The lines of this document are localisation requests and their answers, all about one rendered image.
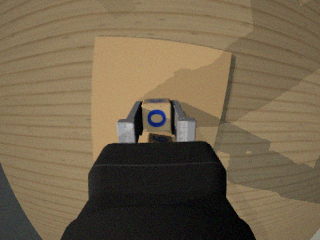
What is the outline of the wooden letter block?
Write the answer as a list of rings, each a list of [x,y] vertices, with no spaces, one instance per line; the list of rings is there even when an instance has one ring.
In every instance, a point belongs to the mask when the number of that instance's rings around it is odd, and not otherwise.
[[[172,142],[172,137],[166,136],[166,135],[149,133],[147,137],[147,143],[154,143],[154,142]]]
[[[144,132],[171,131],[169,98],[144,99],[141,107]]]

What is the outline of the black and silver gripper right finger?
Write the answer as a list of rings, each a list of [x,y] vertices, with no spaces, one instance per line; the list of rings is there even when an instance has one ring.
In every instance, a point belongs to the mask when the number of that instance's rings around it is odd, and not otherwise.
[[[186,117],[177,100],[170,100],[170,102],[171,131],[172,135],[175,134],[176,142],[195,141],[196,120],[193,117]]]

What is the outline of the tan flat mat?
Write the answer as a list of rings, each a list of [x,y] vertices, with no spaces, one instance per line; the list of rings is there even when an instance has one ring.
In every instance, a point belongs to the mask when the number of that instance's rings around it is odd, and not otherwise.
[[[214,148],[231,52],[187,43],[132,37],[95,37],[91,121],[93,160],[118,142],[119,119],[136,101],[177,100],[196,120],[195,141]]]

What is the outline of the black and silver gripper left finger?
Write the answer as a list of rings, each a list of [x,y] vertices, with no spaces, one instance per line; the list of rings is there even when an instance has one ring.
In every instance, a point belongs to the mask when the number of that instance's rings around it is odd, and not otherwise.
[[[119,119],[116,123],[119,143],[138,143],[143,133],[142,103],[136,101],[127,118]]]

